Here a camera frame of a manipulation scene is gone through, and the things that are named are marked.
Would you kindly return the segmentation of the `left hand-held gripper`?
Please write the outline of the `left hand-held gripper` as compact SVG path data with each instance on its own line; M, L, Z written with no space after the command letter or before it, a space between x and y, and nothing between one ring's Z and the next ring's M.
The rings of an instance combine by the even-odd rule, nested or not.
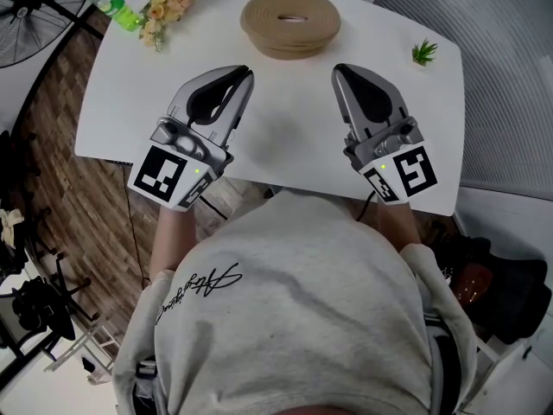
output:
M128 187L168 209L189 210L233 161L226 140L253 87L245 65L215 68L182 85L169 117L159 119L140 148Z

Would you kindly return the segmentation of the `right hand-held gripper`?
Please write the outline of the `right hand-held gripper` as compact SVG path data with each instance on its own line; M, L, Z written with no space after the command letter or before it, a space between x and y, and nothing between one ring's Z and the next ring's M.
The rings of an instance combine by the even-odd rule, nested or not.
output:
M417 121L408 117L399 90L379 74L352 64L336 65L331 81L351 131L345 154L379 199L388 205L407 203L434 187L437 177L423 135Z

